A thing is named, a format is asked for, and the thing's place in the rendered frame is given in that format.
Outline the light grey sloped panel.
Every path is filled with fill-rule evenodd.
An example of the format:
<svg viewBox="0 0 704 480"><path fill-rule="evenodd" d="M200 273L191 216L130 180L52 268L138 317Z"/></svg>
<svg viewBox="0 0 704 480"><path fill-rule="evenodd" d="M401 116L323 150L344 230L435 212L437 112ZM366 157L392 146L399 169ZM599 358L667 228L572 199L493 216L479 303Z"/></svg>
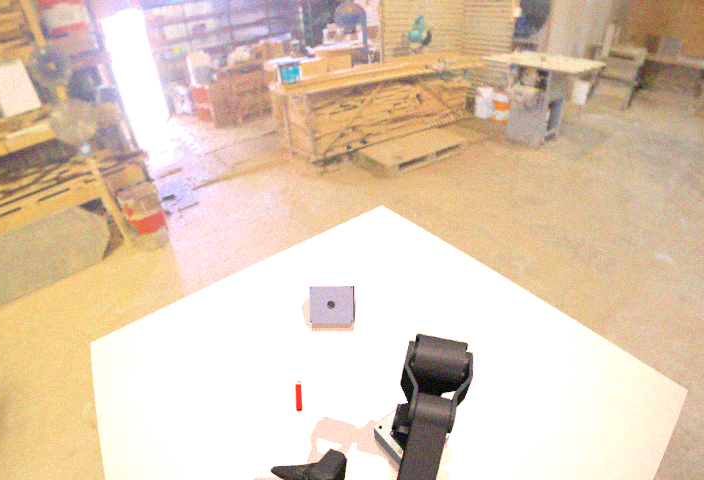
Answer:
<svg viewBox="0 0 704 480"><path fill-rule="evenodd" d="M310 323L355 323L354 286L309 287Z"/></svg>

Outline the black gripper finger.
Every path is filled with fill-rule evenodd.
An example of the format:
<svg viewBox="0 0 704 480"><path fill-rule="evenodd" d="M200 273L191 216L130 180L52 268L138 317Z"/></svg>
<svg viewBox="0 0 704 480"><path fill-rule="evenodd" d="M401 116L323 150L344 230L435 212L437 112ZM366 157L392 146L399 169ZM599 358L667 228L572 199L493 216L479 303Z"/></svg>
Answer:
<svg viewBox="0 0 704 480"><path fill-rule="evenodd" d="M273 466L270 472L283 480L309 480L312 468L317 463L313 462L310 464L302 465Z"/></svg>

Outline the red peg with white band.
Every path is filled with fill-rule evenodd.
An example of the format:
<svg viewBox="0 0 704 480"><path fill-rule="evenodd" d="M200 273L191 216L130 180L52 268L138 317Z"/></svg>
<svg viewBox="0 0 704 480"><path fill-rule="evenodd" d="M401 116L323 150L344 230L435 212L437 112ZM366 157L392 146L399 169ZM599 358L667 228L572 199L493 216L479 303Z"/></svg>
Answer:
<svg viewBox="0 0 704 480"><path fill-rule="evenodd" d="M296 386L296 410L301 411L302 410L301 382L300 381L295 382L295 386Z"/></svg>

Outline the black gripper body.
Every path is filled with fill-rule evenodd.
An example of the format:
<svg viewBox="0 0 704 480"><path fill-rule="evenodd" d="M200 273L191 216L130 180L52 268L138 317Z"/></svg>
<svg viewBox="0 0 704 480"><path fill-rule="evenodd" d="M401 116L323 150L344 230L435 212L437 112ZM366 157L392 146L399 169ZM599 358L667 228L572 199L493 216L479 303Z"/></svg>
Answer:
<svg viewBox="0 0 704 480"><path fill-rule="evenodd" d="M347 462L344 453L330 448L312 468L309 480L345 480Z"/></svg>

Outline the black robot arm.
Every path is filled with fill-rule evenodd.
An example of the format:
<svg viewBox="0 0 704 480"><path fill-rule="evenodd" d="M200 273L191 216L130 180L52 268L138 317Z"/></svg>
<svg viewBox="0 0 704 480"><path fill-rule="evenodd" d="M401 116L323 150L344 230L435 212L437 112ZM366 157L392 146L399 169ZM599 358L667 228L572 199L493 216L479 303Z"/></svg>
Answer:
<svg viewBox="0 0 704 480"><path fill-rule="evenodd" d="M396 480L436 480L447 433L473 380L467 350L466 342L420 333L409 340L400 378L408 403L398 403L389 432L403 449ZM448 392L452 400L441 397Z"/></svg>

